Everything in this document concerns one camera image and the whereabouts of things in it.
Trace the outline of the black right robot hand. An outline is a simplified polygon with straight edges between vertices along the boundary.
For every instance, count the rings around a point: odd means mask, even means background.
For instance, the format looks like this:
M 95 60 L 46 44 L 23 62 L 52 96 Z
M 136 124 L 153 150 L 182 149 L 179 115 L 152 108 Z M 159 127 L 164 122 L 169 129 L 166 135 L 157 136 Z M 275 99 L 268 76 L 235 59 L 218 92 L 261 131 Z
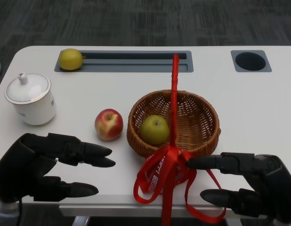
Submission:
M 222 174 L 240 175 L 251 190 L 208 189 L 200 193 L 207 202 L 249 217 L 266 215 L 291 225 L 291 174 L 275 155 L 221 153 L 190 158 L 186 166 L 196 170 L 218 169 Z

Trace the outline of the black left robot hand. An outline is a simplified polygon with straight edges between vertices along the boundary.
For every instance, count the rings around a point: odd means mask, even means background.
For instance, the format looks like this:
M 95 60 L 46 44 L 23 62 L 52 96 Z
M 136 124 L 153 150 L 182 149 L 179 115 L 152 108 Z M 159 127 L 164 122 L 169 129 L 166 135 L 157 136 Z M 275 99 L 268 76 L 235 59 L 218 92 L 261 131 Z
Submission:
M 47 176 L 56 163 L 109 168 L 116 163 L 107 158 L 112 150 L 80 141 L 68 135 L 49 133 L 46 137 L 26 133 L 17 139 L 0 160 L 0 200 L 16 202 L 29 195 L 35 201 L 59 202 L 65 198 L 96 195 L 95 186 L 66 183 Z

